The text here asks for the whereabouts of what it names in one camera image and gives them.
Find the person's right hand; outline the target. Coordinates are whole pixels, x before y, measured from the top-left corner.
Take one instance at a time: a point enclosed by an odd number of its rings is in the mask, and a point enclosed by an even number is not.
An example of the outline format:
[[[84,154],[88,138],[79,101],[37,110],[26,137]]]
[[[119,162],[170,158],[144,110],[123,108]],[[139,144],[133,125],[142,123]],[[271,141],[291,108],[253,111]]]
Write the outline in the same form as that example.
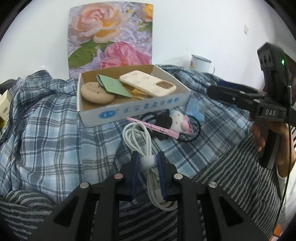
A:
[[[275,165],[280,178],[286,178],[295,164],[295,147],[291,131],[286,123],[268,121],[266,124],[270,130],[281,136],[280,148],[277,152]],[[256,123],[252,124],[251,132],[256,146],[256,151],[260,152],[265,147],[265,139],[261,133],[261,127]]]

